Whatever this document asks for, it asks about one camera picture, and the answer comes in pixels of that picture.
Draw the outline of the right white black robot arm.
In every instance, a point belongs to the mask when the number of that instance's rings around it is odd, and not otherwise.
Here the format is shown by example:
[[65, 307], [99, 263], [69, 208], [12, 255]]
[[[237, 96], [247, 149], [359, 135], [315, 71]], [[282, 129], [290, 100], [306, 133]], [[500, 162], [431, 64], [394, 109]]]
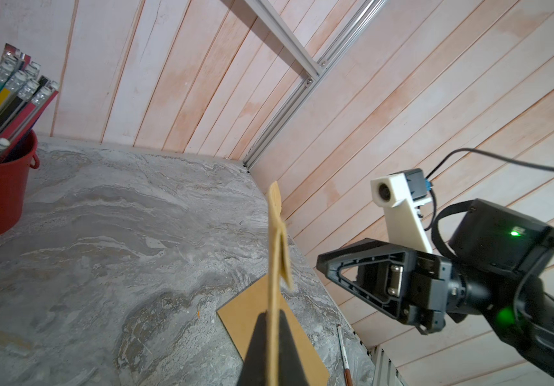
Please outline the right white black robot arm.
[[483, 199], [452, 204], [462, 215], [449, 241], [431, 228], [436, 253], [365, 239], [320, 254], [320, 273], [383, 315], [421, 334], [447, 318], [480, 315], [498, 338], [554, 378], [554, 297], [541, 273], [554, 256], [554, 227]]

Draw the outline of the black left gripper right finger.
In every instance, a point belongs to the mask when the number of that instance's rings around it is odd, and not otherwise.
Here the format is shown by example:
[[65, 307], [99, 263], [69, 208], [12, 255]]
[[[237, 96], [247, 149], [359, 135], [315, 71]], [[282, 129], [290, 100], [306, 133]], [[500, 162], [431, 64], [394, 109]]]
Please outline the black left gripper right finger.
[[278, 385], [309, 386], [286, 315], [279, 311]]

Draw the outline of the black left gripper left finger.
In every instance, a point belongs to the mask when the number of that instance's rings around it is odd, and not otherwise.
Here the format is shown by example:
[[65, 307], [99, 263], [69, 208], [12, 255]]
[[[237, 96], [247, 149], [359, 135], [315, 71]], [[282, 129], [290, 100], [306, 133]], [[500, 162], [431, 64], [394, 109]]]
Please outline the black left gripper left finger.
[[261, 313], [254, 326], [237, 386], [265, 386], [267, 356], [267, 313]]

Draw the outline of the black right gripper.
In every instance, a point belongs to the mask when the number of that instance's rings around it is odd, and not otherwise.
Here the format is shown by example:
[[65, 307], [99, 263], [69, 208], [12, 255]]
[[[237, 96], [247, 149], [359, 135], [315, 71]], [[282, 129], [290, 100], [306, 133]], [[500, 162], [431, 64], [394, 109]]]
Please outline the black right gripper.
[[399, 244], [365, 238], [320, 254], [316, 268], [341, 289], [423, 335], [442, 331], [447, 315], [460, 323], [493, 307], [483, 274]]

